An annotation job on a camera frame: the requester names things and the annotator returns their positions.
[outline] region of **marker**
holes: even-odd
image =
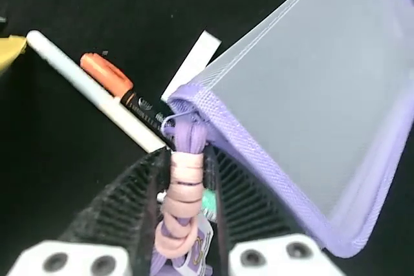
[[[170,139],[161,133],[161,125],[165,117],[173,112],[167,104],[160,101],[156,104],[148,102],[133,90],[131,80],[116,66],[96,53],[86,53],[80,60],[80,67],[105,87],[114,97],[120,98],[141,122],[148,126],[169,147],[173,147]]]
[[[41,32],[31,30],[26,38],[28,45],[41,58],[55,68],[146,152],[150,153],[165,146],[165,143],[128,111],[119,99],[111,96]]]

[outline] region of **white marker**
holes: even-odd
[[[119,99],[113,98],[41,32],[31,30],[27,34],[27,43],[145,151],[150,153],[165,146]]]

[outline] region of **lavender fabric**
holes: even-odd
[[[207,131],[204,124],[193,122],[191,115],[178,116],[175,119],[175,147],[178,152],[200,154],[206,145]],[[185,226],[190,222],[189,218],[178,218],[178,222]],[[165,236],[171,236],[165,225],[162,226],[162,233]],[[185,256],[172,259],[172,264],[175,267],[180,267],[184,264]],[[159,254],[156,249],[153,249],[153,256],[151,259],[151,276],[157,275],[180,275],[172,266],[166,265],[167,259]],[[211,276],[213,270],[211,266],[206,267],[206,276]]]

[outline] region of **purple pencil case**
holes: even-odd
[[[413,0],[287,0],[168,100],[339,257],[366,244],[414,117]]]

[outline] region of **black background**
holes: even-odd
[[[158,99],[206,29],[217,55],[284,0],[0,0],[3,35],[39,29],[72,59],[108,58]],[[412,275],[414,135],[367,247],[334,259],[347,275]],[[0,275],[18,254],[54,239],[144,152],[28,51],[0,78]]]

